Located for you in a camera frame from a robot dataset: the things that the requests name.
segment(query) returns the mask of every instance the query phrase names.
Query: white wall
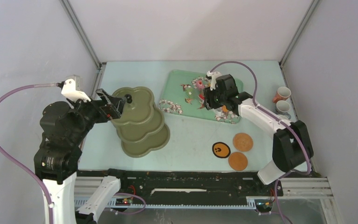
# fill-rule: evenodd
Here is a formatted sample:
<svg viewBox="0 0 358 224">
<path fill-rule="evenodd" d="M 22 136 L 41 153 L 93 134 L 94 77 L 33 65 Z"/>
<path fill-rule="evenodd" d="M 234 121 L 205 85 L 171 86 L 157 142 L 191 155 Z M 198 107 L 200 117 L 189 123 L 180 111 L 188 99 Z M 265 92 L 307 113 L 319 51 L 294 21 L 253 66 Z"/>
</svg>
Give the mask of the white wall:
<svg viewBox="0 0 358 224">
<path fill-rule="evenodd" d="M 106 61 L 280 60 L 312 0 L 72 0 Z"/>
<path fill-rule="evenodd" d="M 358 223 L 358 1 L 321 1 L 284 71 L 317 169 Z"/>
<path fill-rule="evenodd" d="M 86 91 L 96 68 L 59 1 L 0 0 L 0 96 L 14 88 L 83 76 Z M 65 100 L 58 88 L 26 90 L 0 105 L 0 144 L 34 170 L 45 106 Z M 0 223 L 43 223 L 36 182 L 0 154 Z"/>
</svg>

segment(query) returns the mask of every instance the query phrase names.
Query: table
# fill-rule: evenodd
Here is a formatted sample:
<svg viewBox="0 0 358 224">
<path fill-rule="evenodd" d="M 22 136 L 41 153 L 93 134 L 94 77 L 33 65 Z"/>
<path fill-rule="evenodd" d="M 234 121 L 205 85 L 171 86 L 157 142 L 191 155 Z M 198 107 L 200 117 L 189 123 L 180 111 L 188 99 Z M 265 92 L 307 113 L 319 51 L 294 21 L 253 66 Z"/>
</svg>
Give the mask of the table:
<svg viewBox="0 0 358 224">
<path fill-rule="evenodd" d="M 241 61 L 255 72 L 258 80 L 256 99 L 266 108 L 274 111 L 272 97 L 280 86 L 285 86 L 277 61 Z M 158 103 L 163 87 L 172 70 L 188 70 L 206 74 L 217 61 L 175 61 L 175 62 L 108 62 L 100 88 L 113 93 L 121 87 L 146 86 L 151 89 Z M 244 90 L 253 94 L 255 83 L 250 72 L 237 64 L 225 64 L 217 71 L 231 74 L 244 83 Z M 289 114 L 296 120 L 293 106 Z M 254 141 L 252 150 L 246 152 L 248 167 L 244 171 L 258 171 L 272 160 L 272 140 L 259 127 L 246 119 L 231 125 L 216 121 L 166 114 L 165 123 L 171 131 L 169 143 L 160 150 L 150 152 L 142 158 L 131 158 L 121 149 L 121 141 L 114 126 L 108 122 L 97 124 L 88 133 L 80 159 L 80 170 L 124 170 L 153 171 L 233 171 L 228 160 L 217 158 L 212 145 L 221 141 L 236 149 L 232 140 L 237 133 L 247 133 Z M 306 164 L 298 167 L 305 171 Z"/>
</svg>

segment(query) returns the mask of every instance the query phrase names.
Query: black knob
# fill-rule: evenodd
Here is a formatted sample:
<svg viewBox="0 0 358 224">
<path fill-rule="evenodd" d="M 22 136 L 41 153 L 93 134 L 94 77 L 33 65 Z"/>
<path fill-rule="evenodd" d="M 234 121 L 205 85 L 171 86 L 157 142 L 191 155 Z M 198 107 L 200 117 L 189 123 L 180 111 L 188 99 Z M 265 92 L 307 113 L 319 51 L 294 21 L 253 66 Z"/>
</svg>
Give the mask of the black knob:
<svg viewBox="0 0 358 224">
<path fill-rule="evenodd" d="M 132 96 L 130 94 L 124 95 L 127 98 L 127 103 L 132 103 Z"/>
</svg>

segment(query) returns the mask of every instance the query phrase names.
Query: orange cup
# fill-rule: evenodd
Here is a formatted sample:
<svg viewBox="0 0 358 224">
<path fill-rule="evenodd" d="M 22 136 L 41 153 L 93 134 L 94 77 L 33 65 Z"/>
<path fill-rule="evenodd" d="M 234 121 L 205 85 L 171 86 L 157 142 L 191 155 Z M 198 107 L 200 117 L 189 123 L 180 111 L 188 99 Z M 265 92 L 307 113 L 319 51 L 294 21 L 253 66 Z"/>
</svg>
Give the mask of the orange cup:
<svg viewBox="0 0 358 224">
<path fill-rule="evenodd" d="M 288 87 L 281 86 L 276 91 L 275 96 L 272 99 L 272 102 L 276 104 L 279 100 L 287 100 L 290 96 L 291 96 L 290 89 Z"/>
</svg>

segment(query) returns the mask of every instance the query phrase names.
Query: green plastic tray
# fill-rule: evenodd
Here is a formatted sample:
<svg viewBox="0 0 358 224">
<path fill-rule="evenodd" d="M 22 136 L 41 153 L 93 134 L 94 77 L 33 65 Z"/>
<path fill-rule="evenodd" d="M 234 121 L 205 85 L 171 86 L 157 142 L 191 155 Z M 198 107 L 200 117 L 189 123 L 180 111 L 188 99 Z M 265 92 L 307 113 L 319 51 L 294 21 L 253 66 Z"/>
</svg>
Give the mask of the green plastic tray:
<svg viewBox="0 0 358 224">
<path fill-rule="evenodd" d="M 202 92 L 197 89 L 196 82 L 201 81 L 204 86 L 208 85 L 206 74 L 183 70 L 172 70 L 168 75 L 163 94 L 159 101 L 159 108 L 163 112 L 183 115 L 194 118 L 214 120 L 219 122 L 236 124 L 240 117 L 232 112 L 222 112 L 222 109 L 207 110 L 202 108 L 202 99 L 199 94 Z M 235 79 L 238 91 L 242 92 L 243 83 Z"/>
</svg>

